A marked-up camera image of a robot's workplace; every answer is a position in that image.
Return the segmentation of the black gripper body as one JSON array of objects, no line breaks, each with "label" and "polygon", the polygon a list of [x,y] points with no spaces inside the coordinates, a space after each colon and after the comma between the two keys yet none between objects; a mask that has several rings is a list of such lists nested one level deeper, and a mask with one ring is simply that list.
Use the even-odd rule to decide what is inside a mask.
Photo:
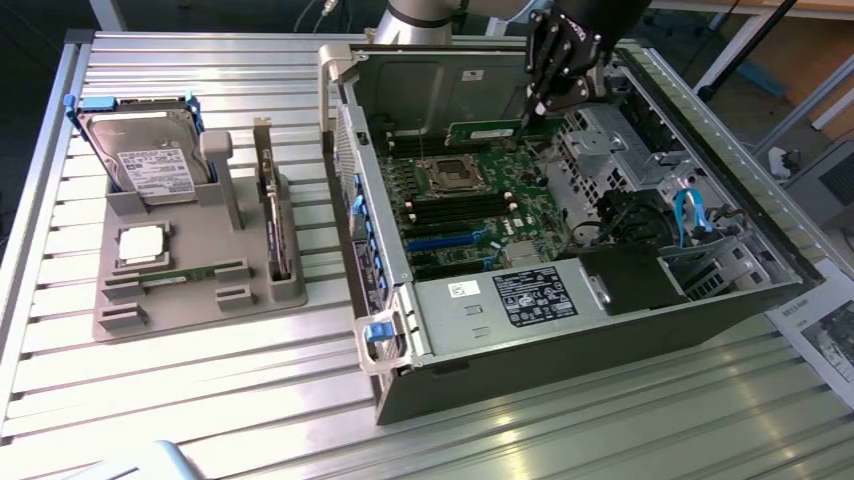
[{"label": "black gripper body", "polygon": [[554,3],[529,13],[526,114],[550,114],[608,97],[604,68],[617,41],[606,3]]}]

